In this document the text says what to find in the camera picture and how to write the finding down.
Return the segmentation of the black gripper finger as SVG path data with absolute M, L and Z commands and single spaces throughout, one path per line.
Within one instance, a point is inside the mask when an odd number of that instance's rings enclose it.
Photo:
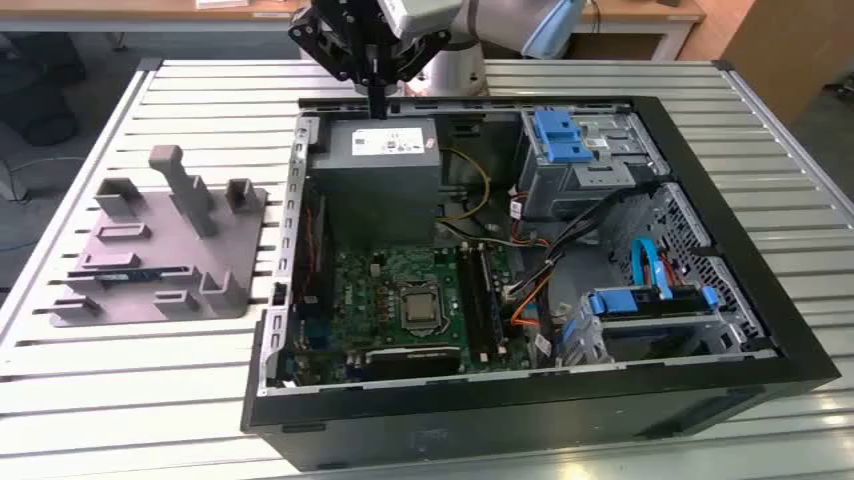
M 338 81 L 352 82 L 366 97 L 369 117 L 376 119 L 376 45 L 345 45 L 314 10 L 302 10 L 293 18 L 288 35 Z
M 446 45 L 450 34 L 438 30 L 417 37 L 408 46 L 402 42 L 380 44 L 376 49 L 376 118 L 386 118 L 386 98 L 397 83 L 408 82 Z

